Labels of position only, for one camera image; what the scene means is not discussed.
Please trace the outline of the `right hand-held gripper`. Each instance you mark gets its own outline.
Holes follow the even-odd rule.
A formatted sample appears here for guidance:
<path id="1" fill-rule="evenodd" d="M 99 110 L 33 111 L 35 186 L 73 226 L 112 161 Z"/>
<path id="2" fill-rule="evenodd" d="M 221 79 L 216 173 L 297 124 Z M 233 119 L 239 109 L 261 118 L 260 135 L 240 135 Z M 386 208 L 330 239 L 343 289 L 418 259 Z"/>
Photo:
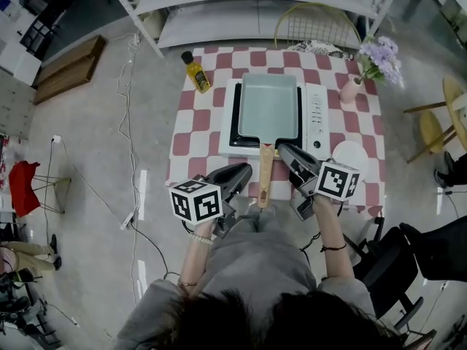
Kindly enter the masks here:
<path id="1" fill-rule="evenodd" d="M 293 144 L 280 144 L 278 153 L 290 171 L 289 181 L 296 190 L 290 205 L 301 221 L 314 214 L 312 204 L 316 194 L 342 203 L 354 195 L 359 170 L 333 161 L 320 162 Z"/>

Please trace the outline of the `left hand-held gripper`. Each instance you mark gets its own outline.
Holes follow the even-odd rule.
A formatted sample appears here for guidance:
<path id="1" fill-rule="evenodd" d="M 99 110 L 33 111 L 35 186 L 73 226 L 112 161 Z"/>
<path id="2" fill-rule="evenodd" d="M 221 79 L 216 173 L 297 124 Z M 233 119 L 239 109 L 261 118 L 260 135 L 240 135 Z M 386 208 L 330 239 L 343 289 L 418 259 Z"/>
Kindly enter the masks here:
<path id="1" fill-rule="evenodd" d="M 230 201 L 247 185 L 252 166 L 235 163 L 216 169 L 207 176 L 186 179 L 169 188 L 173 215 L 186 225 L 215 223 L 214 235 L 224 238 L 236 223 Z"/>

